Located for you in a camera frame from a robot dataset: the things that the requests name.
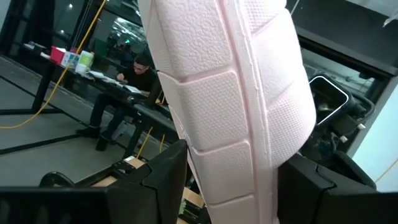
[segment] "red box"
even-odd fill
[[[65,55],[64,52],[58,50],[54,46],[51,46],[51,55],[50,55],[51,61],[55,62],[57,65],[60,65],[64,55]]]

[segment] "black screen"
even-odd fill
[[[327,117],[345,104],[348,96],[325,77],[315,77],[310,82],[312,97],[317,110],[317,125],[327,120]]]

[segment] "black trousers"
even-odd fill
[[[102,132],[102,137],[111,139],[113,133],[122,123],[125,116],[127,116],[127,108],[121,102],[115,100],[107,94],[99,94],[95,100],[93,111],[91,112],[89,125],[93,128],[98,128],[101,125],[102,115],[106,106],[111,105],[116,111],[113,113],[113,118],[109,122],[108,127]]]

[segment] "pink foam pad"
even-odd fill
[[[150,51],[213,223],[277,222],[277,168],[315,124],[285,1],[140,0]]]

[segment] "floor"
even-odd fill
[[[35,93],[37,90],[40,76],[27,68],[0,57],[0,70],[1,76],[28,92]],[[0,79],[0,109],[30,108],[33,99],[33,96]],[[89,120],[92,109],[89,101],[63,88],[59,88],[51,104],[84,123]],[[111,116],[109,113],[104,115],[103,125],[109,122]],[[30,117],[30,115],[0,116],[0,126],[13,126]],[[10,147],[70,136],[76,129],[83,127],[84,125],[64,114],[42,114],[20,128],[0,129],[0,153],[1,150]],[[129,126],[127,133],[117,141],[127,146],[133,132],[134,127]],[[94,150],[95,144],[94,139],[75,138],[1,155],[0,186],[37,186],[42,176],[51,171],[59,171],[76,182],[122,158],[123,147],[115,144],[104,152],[97,152]],[[149,138],[142,156],[152,159],[158,151],[158,140]]]

